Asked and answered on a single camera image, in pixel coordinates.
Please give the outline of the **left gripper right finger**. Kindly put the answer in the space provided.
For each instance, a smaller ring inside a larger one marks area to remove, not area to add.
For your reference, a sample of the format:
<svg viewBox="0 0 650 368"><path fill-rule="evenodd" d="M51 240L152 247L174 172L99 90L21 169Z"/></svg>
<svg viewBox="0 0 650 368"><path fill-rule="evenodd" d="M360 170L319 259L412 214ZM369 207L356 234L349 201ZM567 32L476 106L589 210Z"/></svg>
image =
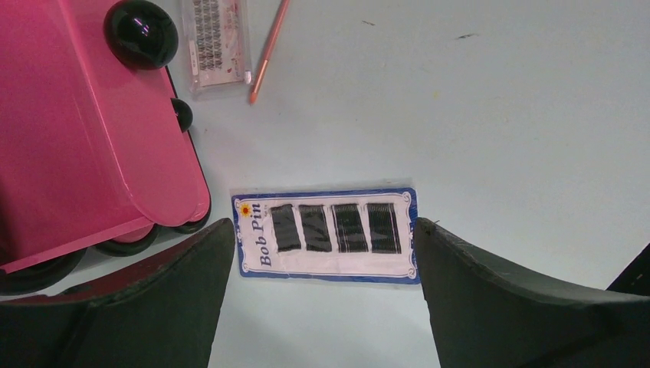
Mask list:
<svg viewBox="0 0 650 368"><path fill-rule="evenodd" d="M443 367L647 367L649 251L604 290L485 251L426 218L415 259Z"/></svg>

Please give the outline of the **pink top drawer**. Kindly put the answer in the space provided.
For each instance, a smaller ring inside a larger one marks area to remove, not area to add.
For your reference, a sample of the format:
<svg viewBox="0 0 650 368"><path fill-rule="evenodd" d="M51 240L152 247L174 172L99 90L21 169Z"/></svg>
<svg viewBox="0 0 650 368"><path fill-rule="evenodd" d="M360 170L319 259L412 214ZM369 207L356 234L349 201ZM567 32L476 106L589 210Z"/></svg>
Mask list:
<svg viewBox="0 0 650 368"><path fill-rule="evenodd" d="M199 189L165 68L110 50L111 1L1 3L1 268L194 215Z"/></svg>

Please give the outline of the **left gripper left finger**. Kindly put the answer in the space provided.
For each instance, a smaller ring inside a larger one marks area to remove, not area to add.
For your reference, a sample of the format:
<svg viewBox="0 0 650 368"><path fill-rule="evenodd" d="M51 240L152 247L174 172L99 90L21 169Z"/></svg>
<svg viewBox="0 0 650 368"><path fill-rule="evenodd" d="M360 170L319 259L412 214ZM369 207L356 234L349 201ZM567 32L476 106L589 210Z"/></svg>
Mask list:
<svg viewBox="0 0 650 368"><path fill-rule="evenodd" d="M54 295L1 305L3 367L206 367L235 253L223 218Z"/></svg>

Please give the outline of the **black pink drawer organizer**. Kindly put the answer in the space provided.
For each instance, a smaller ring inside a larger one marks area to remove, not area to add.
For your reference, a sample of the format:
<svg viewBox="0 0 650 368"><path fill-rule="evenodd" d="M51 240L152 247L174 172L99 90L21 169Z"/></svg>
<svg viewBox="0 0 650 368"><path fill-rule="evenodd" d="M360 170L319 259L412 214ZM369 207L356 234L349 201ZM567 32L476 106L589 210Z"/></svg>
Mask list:
<svg viewBox="0 0 650 368"><path fill-rule="evenodd" d="M207 224L212 210L212 198L190 132L184 132L183 138L189 150L192 170L198 184L199 203L194 215L188 222L178 226L170 226L169 229L182 235L191 235ZM154 244L160 231L164 228L163 225L147 219L143 226L131 232L121 231L118 236L112 239L102 238L95 245L74 249L56 258L32 263L11 273L1 270L1 296L30 294L49 288L68 276L79 265L86 251L91 248L110 257L119 258L136 255Z"/></svg>

